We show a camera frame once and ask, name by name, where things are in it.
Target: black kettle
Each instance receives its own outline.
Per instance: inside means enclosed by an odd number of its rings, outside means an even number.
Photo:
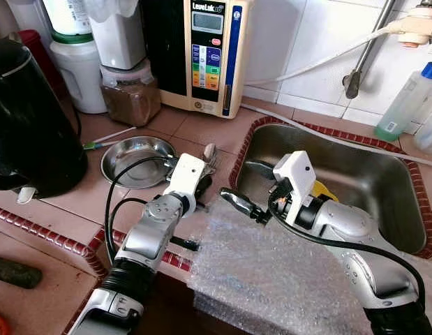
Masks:
[[[86,170],[81,142],[29,49],[0,39],[0,190],[60,195]]]

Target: sink basin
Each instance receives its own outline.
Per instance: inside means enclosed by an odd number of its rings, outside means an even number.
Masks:
[[[266,124],[251,136],[237,189],[266,204],[273,182],[261,177],[248,162],[261,160],[275,165],[284,154],[297,150],[307,151],[317,180],[340,202],[372,215],[383,237],[398,250],[418,253],[423,249],[426,233],[415,188],[410,171],[398,158],[349,148],[292,126]]]

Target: bubble wrap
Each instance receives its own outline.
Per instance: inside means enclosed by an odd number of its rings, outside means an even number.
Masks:
[[[432,263],[417,260],[432,322]],[[342,268],[324,246],[274,220],[264,228],[222,199],[211,207],[188,285],[196,292],[196,308],[251,334],[372,334]]]

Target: red container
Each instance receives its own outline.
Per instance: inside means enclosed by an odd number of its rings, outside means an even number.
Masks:
[[[40,66],[43,74],[47,78],[52,90],[56,94],[58,99],[64,98],[68,95],[64,79],[59,74],[58,70],[54,67],[53,62],[48,56],[42,42],[40,41],[40,35],[36,30],[27,29],[19,31],[22,43],[25,44],[33,54],[34,59]]]

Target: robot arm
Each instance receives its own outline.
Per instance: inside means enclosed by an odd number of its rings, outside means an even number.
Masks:
[[[399,251],[383,239],[369,214],[310,195],[316,177],[305,151],[285,155],[273,174],[277,184],[270,190],[267,213],[227,189],[221,195],[239,211],[255,208],[255,216],[261,218],[272,214],[300,237],[325,244],[342,265],[375,335],[432,335],[422,279],[413,276],[418,273],[406,261],[401,260],[404,266],[394,261]]]
[[[204,167],[200,159],[181,155],[170,186],[145,205],[142,218],[117,252],[113,268],[92,292],[68,335],[129,334],[143,314],[142,304],[177,223],[195,210],[194,192]]]

